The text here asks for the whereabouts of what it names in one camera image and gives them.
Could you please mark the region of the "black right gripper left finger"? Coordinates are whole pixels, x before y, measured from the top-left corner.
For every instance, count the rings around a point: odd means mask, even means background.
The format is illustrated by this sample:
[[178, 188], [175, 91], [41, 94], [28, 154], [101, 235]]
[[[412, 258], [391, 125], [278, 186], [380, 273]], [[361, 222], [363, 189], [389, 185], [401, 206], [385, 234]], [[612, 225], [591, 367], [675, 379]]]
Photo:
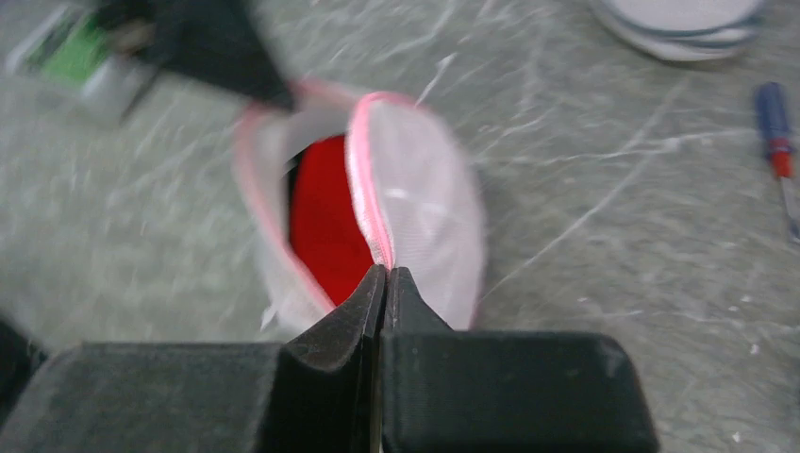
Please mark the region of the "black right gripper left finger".
[[5, 452], [377, 452], [387, 270], [288, 343], [84, 343], [41, 361]]

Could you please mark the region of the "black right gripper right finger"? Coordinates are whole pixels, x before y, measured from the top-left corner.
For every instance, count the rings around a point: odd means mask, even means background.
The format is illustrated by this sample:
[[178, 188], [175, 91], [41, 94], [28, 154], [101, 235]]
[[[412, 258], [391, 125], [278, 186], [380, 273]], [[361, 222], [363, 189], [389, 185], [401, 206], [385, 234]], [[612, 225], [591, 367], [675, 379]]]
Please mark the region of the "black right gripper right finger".
[[585, 331], [463, 331], [389, 276], [380, 340], [386, 452], [656, 452], [636, 367]]

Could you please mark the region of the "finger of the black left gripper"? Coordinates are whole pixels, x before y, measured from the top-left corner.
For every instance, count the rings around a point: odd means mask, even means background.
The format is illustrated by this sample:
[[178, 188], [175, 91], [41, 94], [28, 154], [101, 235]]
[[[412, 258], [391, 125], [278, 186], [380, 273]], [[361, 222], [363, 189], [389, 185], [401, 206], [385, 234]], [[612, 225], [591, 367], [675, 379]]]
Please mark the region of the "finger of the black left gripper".
[[270, 107], [295, 110], [295, 96], [245, 1], [98, 1], [97, 25], [111, 49]]

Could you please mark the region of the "bright red bra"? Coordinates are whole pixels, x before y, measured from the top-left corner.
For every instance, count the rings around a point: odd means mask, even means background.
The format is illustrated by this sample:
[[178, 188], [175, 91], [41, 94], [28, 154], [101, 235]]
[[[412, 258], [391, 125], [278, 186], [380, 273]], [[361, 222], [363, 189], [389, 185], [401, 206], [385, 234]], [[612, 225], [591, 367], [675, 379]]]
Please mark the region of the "bright red bra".
[[292, 162], [289, 243], [332, 304], [339, 306], [374, 264], [352, 205], [345, 137], [312, 143]]

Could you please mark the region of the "pink zip mesh laundry bag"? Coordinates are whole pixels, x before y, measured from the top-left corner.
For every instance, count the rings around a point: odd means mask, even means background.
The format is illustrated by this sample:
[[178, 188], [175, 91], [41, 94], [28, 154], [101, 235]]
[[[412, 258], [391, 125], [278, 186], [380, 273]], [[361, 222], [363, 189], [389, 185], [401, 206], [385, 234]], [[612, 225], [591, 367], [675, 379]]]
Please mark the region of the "pink zip mesh laundry bag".
[[374, 264], [410, 270], [450, 327], [475, 317], [487, 246], [468, 153], [431, 109], [396, 92], [302, 81], [295, 110], [250, 105], [236, 129], [234, 171], [258, 228], [264, 327], [298, 334], [332, 304], [289, 243], [288, 173], [312, 143], [343, 135], [345, 170]]

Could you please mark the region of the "white mesh blue zip laundry bag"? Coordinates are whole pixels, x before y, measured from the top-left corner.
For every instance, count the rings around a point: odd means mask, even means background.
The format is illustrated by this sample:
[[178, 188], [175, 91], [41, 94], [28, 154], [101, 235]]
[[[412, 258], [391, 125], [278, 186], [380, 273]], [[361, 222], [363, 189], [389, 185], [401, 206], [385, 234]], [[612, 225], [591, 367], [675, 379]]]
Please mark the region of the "white mesh blue zip laundry bag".
[[588, 7], [621, 41], [665, 61], [695, 62], [739, 54], [761, 30], [761, 0], [597, 0]]

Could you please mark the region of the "green label clear bit case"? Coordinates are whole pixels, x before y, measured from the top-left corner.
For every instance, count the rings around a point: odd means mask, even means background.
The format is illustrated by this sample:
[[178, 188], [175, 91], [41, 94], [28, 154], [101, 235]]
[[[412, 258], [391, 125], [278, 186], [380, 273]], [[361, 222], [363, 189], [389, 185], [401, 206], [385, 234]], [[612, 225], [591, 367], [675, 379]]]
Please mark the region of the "green label clear bit case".
[[37, 17], [2, 12], [1, 28], [21, 34], [1, 54], [5, 72], [23, 80], [48, 107], [120, 124], [153, 82], [155, 70], [112, 51], [88, 7], [66, 1], [23, 4]]

